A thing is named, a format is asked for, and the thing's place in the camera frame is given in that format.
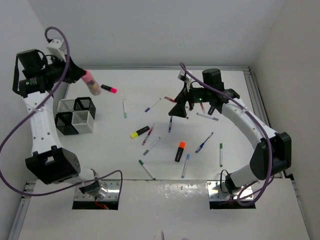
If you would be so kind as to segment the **purple cap black highlighter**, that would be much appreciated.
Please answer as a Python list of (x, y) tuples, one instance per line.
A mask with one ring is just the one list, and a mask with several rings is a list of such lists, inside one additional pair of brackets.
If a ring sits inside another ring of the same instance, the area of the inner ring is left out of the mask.
[(211, 116), (211, 115), (214, 113), (214, 111), (215, 111), (216, 109), (217, 109), (217, 107), (216, 107), (216, 106), (211, 106), (211, 107), (209, 108), (209, 110), (208, 110), (207, 114)]

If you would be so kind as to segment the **orange cap black highlighter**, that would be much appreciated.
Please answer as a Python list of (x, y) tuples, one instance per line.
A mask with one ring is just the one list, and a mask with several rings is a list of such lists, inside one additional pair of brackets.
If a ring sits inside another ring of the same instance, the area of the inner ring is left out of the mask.
[(175, 159), (174, 159), (175, 162), (177, 163), (180, 162), (185, 146), (186, 146), (186, 143), (184, 141), (181, 141), (175, 155)]

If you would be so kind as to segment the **mint cap white marker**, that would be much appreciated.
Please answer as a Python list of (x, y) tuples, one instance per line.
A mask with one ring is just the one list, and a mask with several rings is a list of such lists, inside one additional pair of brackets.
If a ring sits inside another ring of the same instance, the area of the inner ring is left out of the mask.
[(126, 100), (125, 99), (122, 100), (122, 105), (123, 105), (123, 116), (126, 119), (128, 117), (128, 114), (127, 114)]

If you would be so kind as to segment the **yellow cap black highlighter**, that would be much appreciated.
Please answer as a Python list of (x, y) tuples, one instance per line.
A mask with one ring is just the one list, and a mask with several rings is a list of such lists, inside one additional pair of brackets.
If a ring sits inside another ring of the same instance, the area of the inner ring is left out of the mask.
[(141, 128), (141, 129), (139, 129), (139, 130), (134, 131), (134, 132), (130, 135), (130, 137), (131, 137), (132, 139), (135, 139), (135, 138), (137, 138), (138, 136), (144, 134), (145, 132), (147, 132), (147, 131), (149, 131), (149, 130), (150, 130), (150, 127), (147, 125), (147, 126)]

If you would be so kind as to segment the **pink glitter bottle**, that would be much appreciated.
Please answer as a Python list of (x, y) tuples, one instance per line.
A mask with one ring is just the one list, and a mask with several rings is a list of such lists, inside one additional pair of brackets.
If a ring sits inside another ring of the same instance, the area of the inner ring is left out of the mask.
[(86, 84), (93, 96), (98, 96), (101, 94), (101, 86), (95, 81), (93, 75), (89, 70), (85, 71), (85, 75), (82, 76), (81, 79)]

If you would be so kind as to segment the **pink cap black highlighter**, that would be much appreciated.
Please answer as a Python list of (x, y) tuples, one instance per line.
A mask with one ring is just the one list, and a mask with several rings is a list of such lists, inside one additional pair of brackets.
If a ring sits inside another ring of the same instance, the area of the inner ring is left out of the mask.
[(116, 94), (117, 91), (118, 91), (116, 88), (110, 87), (110, 86), (107, 86), (107, 85), (104, 85), (104, 84), (101, 85), (101, 88), (106, 90), (106, 91), (108, 91), (108, 92), (111, 92), (113, 94)]

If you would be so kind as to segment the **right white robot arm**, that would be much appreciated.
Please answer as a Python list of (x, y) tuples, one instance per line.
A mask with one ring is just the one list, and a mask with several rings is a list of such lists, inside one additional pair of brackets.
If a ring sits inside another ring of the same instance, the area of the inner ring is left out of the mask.
[(209, 103), (209, 115), (218, 111), (228, 118), (249, 140), (254, 152), (249, 164), (227, 174), (222, 191), (232, 194), (241, 187), (258, 180), (266, 180), (288, 169), (292, 164), (292, 140), (286, 133), (278, 133), (263, 123), (244, 104), (232, 88), (226, 89), (217, 68), (202, 72), (200, 87), (193, 87), (195, 78), (189, 71), (181, 70), (178, 79), (184, 85), (174, 99), (175, 106), (169, 116), (187, 117), (186, 105), (193, 110), (195, 104)]

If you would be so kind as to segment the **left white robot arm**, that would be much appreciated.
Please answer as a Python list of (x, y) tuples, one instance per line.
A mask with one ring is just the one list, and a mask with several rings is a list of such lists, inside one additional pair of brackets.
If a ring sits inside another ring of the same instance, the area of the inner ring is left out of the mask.
[(77, 156), (61, 144), (57, 117), (53, 113), (54, 98), (50, 95), (66, 67), (66, 63), (52, 56), (49, 64), (43, 52), (30, 49), (16, 55), (16, 63), (23, 66), (24, 80), (19, 80), (19, 68), (14, 70), (12, 89), (26, 105), (32, 133), (31, 156), (26, 167), (44, 184), (78, 183), (84, 194), (98, 192), (101, 183), (93, 169), (81, 168)]

